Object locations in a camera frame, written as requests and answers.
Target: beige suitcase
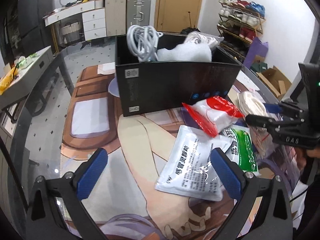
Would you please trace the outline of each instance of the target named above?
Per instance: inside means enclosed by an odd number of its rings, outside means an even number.
[[[105,0],[107,37],[126,34],[126,1]]]

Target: round glass table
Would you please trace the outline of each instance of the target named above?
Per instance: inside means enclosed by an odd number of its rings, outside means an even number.
[[[10,156],[27,201],[39,175],[56,179],[74,172],[101,147],[108,164],[82,204],[108,239],[210,239],[235,205],[226,191],[222,201],[210,202],[154,189],[180,125],[194,122],[183,108],[123,117],[113,62],[115,39],[67,47],[29,94],[17,123],[6,123],[12,133]],[[277,102],[253,73],[243,71],[265,102]],[[239,81],[232,89],[248,90]],[[46,105],[33,116],[43,106],[39,92]],[[275,146],[258,165],[263,177],[281,175],[291,195],[299,179],[292,148]],[[12,224],[26,237],[25,213],[10,173],[7,185]],[[80,236],[63,200],[56,203],[69,231]],[[244,231],[258,206],[259,200]]]

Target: purple bag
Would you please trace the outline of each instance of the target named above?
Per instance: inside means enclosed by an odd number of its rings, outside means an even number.
[[[245,60],[243,62],[243,65],[245,65],[246,68],[250,69],[254,58],[258,55],[261,57],[266,57],[269,50],[269,44],[268,42],[262,43],[258,37],[254,38],[252,41],[248,54],[245,57]]]

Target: green and white packet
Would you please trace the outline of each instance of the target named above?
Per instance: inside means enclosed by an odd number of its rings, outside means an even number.
[[[248,127],[231,125],[221,132],[222,135],[232,139],[232,144],[227,150],[228,158],[239,165],[243,171],[251,171],[256,176],[260,175],[258,165],[252,151],[252,141]]]

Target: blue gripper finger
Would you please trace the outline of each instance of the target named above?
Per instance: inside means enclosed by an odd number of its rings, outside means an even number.
[[[229,196],[239,201],[245,186],[243,171],[220,148],[211,151],[210,161]]]
[[[88,162],[91,163],[77,182],[76,194],[79,200],[88,198],[94,185],[96,185],[101,173],[108,163],[107,151],[102,148],[97,149]]]

